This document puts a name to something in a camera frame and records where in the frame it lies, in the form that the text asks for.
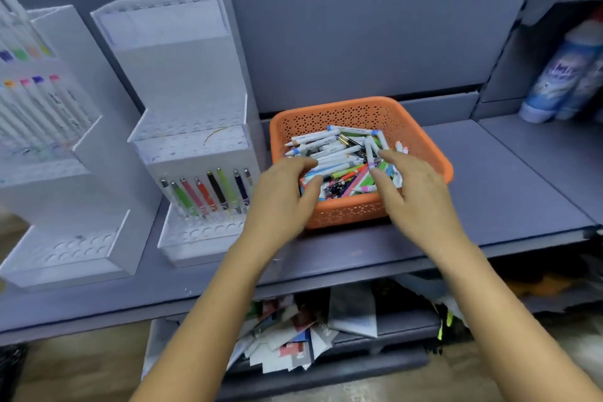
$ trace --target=person's left hand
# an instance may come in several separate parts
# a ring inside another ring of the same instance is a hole
[[[285,243],[297,237],[310,219],[322,177],[314,177],[299,194],[299,178],[318,162],[298,156],[283,158],[260,175],[240,240],[251,243],[267,264]]]

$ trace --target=person's left arm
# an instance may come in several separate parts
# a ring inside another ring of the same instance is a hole
[[[241,236],[132,402],[215,399],[264,267],[304,229],[316,206],[320,179],[301,198],[298,192],[299,176],[315,166],[310,158],[283,158],[260,175]]]

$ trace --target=white pen display stand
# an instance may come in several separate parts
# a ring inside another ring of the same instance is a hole
[[[231,0],[116,0],[92,17],[146,107],[129,141],[171,202],[159,247],[178,267],[221,260],[268,162]]]
[[[0,278],[47,289],[134,275],[162,197],[127,143],[140,113],[72,6],[31,18],[53,57],[0,63],[0,202],[31,225]],[[34,78],[43,105],[27,107]],[[65,114],[44,110],[49,82]]]

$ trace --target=hand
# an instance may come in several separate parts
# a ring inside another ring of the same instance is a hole
[[[385,172],[371,174],[391,220],[428,256],[446,252],[451,244],[470,243],[456,215],[448,187],[427,162],[415,156],[380,150],[381,159],[402,174],[402,194]]]
[[[241,238],[252,242],[267,264],[285,243],[297,237],[318,202],[322,177],[314,177],[299,194],[299,178],[318,162],[298,156],[283,158],[260,175]]]

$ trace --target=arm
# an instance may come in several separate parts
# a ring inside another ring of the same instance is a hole
[[[471,243],[433,168],[381,151],[400,170],[402,194],[379,169],[372,174],[391,220],[440,269],[506,400],[603,401],[603,394],[495,273]]]
[[[301,198],[297,189],[300,174],[316,164],[310,158],[283,159],[260,176],[240,238],[132,402],[215,399],[262,270],[304,229],[316,206],[320,178],[309,183]]]

